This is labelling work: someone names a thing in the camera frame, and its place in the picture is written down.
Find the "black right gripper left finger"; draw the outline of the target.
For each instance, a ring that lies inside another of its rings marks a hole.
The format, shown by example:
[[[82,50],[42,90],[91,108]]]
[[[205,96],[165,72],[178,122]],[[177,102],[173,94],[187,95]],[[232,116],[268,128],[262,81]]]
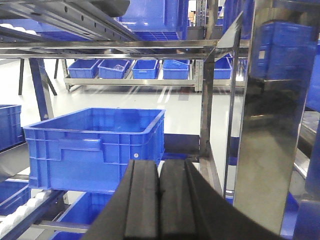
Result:
[[[84,240],[157,240],[159,177],[153,160],[130,160],[106,207],[83,235]]]

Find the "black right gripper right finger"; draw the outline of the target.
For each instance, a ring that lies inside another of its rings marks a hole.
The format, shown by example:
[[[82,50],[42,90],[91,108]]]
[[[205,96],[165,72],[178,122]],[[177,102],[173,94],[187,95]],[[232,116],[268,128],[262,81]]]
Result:
[[[224,200],[190,161],[166,160],[159,177],[162,240],[280,240]]]

